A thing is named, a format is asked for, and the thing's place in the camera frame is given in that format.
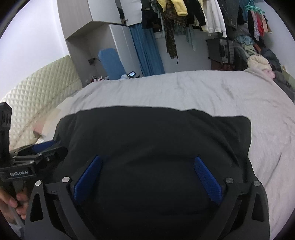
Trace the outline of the left hand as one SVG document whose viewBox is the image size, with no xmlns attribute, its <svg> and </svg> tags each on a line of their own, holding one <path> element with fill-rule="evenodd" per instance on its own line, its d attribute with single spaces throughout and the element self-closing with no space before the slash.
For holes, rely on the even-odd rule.
<svg viewBox="0 0 295 240">
<path fill-rule="evenodd" d="M 9 223 L 15 222 L 15 217 L 10 210 L 10 207 L 15 209 L 16 213 L 25 220 L 27 218 L 27 209 L 29 206 L 29 197 L 27 194 L 27 188 L 24 187 L 19 193 L 16 194 L 16 198 L 13 198 L 7 191 L 1 187 L 1 212 L 4 218 Z"/>
</svg>

